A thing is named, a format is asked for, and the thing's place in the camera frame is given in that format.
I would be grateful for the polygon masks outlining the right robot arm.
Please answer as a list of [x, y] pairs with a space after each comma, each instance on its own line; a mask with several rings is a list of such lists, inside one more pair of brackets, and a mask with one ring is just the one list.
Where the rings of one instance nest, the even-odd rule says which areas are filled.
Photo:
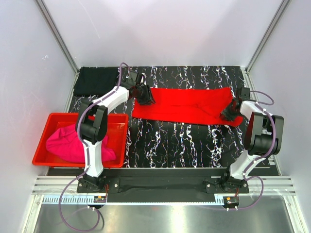
[[235, 98], [221, 112], [221, 119], [234, 121], [237, 117], [248, 120], [244, 137], [244, 151], [232, 163], [217, 183], [224, 192], [235, 192], [247, 187], [249, 173], [271, 155], [281, 149], [284, 118], [269, 113], [261, 105], [264, 102], [251, 99], [252, 91], [240, 87]]

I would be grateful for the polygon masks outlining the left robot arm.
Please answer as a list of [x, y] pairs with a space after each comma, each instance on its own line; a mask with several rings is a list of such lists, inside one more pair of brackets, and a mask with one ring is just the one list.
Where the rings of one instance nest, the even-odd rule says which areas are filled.
[[107, 94], [81, 102], [75, 130], [83, 145], [85, 168], [78, 176], [79, 188], [100, 192], [107, 187], [103, 175], [102, 144], [107, 133], [108, 114], [131, 98], [135, 98], [140, 105], [155, 104], [145, 78], [144, 73], [131, 71], [124, 82], [119, 76], [117, 85]]

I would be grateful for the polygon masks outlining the red t shirt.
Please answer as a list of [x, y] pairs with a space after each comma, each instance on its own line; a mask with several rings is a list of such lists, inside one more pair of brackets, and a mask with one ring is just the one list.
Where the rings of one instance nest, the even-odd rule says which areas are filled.
[[140, 105], [135, 101], [132, 117], [148, 120], [199, 125], [228, 125], [237, 127], [243, 122], [221, 118], [221, 111], [233, 99], [231, 89], [213, 90], [152, 88], [155, 104]]

